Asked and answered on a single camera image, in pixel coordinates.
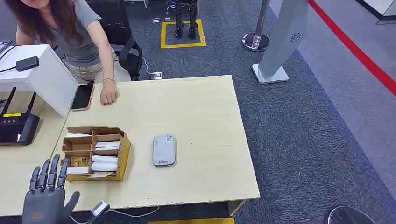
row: white wall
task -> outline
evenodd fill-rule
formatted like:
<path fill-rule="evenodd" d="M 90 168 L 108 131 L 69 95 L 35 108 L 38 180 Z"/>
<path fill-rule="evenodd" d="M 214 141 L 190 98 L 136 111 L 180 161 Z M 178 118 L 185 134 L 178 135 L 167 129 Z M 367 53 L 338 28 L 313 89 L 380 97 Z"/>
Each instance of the white wall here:
<path fill-rule="evenodd" d="M 385 16 L 391 16 L 391 15 L 396 15 L 396 0 L 393 1 L 392 5 L 385 12 Z"/>

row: power outlet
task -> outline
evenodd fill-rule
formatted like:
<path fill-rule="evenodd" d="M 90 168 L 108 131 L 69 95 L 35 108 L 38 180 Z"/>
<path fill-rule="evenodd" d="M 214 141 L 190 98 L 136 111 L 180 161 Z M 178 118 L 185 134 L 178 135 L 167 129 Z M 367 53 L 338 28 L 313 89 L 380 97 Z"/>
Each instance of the power outlet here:
<path fill-rule="evenodd" d="M 157 72 L 152 72 L 150 74 L 150 79 L 151 80 L 158 80 L 163 78 L 163 72 L 162 71 L 157 71 Z"/>

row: khaki pants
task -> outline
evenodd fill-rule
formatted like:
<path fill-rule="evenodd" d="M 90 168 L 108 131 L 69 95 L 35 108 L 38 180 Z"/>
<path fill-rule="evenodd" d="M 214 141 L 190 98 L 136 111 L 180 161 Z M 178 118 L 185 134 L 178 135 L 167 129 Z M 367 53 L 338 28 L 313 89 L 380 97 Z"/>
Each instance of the khaki pants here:
<path fill-rule="evenodd" d="M 112 51 L 114 60 L 114 80 L 116 82 L 131 81 L 131 76 L 129 75 L 128 71 L 121 67 L 120 63 L 118 62 L 118 56 L 115 54 L 113 49 Z M 79 84 L 103 82 L 102 64 L 99 63 L 89 67 L 76 67 L 68 64 L 65 59 L 62 59 L 62 61 Z"/>

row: red floor stripe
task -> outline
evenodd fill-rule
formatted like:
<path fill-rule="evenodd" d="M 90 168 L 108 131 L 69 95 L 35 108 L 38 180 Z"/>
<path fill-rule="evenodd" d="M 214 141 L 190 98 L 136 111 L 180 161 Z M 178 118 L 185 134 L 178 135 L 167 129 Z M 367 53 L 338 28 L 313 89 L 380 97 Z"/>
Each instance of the red floor stripe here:
<path fill-rule="evenodd" d="M 324 12 L 323 9 L 314 1 L 308 0 L 309 4 L 322 18 L 333 33 L 344 43 L 353 55 L 390 91 L 396 96 L 396 82 L 386 74 L 373 60 L 371 60 Z"/>

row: yellow tape strip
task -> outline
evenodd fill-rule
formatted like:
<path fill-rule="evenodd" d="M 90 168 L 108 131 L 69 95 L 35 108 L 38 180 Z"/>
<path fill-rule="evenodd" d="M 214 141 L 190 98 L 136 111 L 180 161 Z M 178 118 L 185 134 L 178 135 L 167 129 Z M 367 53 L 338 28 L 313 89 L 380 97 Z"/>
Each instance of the yellow tape strip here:
<path fill-rule="evenodd" d="M 147 222 L 147 224 L 235 224 L 235 222 L 233 218 L 206 218 Z"/>
<path fill-rule="evenodd" d="M 4 118 L 9 118 L 9 117 L 20 117 L 22 114 L 21 113 L 6 113 L 3 115 Z"/>
<path fill-rule="evenodd" d="M 189 24 L 190 21 L 183 21 L 185 24 Z M 195 20 L 198 26 L 199 43 L 181 43 L 181 44 L 169 44 L 166 45 L 166 25 L 175 25 L 176 22 L 163 22 L 161 24 L 161 48 L 189 48 L 189 47 L 203 47 L 206 46 L 206 40 L 204 35 L 204 28 L 202 27 L 202 20 Z"/>

